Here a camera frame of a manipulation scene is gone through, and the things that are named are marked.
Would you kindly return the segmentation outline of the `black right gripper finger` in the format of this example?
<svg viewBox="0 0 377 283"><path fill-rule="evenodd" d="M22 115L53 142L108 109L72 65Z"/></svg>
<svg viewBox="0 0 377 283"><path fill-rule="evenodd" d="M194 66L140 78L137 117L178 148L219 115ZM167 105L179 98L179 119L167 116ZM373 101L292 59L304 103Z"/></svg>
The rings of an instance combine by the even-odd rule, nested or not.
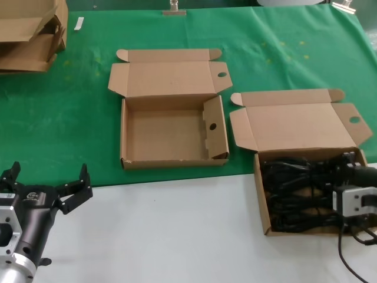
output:
<svg viewBox="0 0 377 283"><path fill-rule="evenodd" d="M350 168L360 166L360 163L356 160L355 152L345 152L342 155L342 162L344 166L350 167Z"/></svg>

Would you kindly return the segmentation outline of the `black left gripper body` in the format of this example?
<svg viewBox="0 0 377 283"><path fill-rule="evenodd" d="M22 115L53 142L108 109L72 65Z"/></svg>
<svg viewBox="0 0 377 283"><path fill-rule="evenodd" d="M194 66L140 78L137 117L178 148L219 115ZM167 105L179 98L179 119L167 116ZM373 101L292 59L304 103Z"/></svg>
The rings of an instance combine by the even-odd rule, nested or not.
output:
<svg viewBox="0 0 377 283"><path fill-rule="evenodd" d="M49 232L58 211L58 193L47 185L15 185L21 199L21 238L15 248L17 254L28 258L33 264L51 264L50 258L42 256Z"/></svg>

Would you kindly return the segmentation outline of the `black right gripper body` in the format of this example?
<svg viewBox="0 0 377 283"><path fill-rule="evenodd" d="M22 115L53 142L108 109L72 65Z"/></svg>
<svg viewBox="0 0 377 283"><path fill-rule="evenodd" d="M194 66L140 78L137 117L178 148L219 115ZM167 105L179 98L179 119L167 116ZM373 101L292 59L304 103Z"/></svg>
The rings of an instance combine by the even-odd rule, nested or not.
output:
<svg viewBox="0 0 377 283"><path fill-rule="evenodd" d="M336 180L341 185L376 187L376 169L348 163L337 168Z"/></svg>

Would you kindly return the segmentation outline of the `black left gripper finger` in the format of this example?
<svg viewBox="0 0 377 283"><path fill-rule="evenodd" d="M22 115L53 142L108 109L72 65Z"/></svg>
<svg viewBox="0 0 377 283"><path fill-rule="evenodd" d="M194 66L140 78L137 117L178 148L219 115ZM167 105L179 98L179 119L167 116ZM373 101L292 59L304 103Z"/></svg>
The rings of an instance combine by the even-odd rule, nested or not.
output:
<svg viewBox="0 0 377 283"><path fill-rule="evenodd" d="M10 169L4 170L1 174L1 193L17 193L18 185L16 179L21 171L19 162L14 162Z"/></svg>
<svg viewBox="0 0 377 283"><path fill-rule="evenodd" d="M90 174L87 165L81 167L76 181L59 185L55 188L58 193L57 207L63 214L68 214L93 197Z"/></svg>

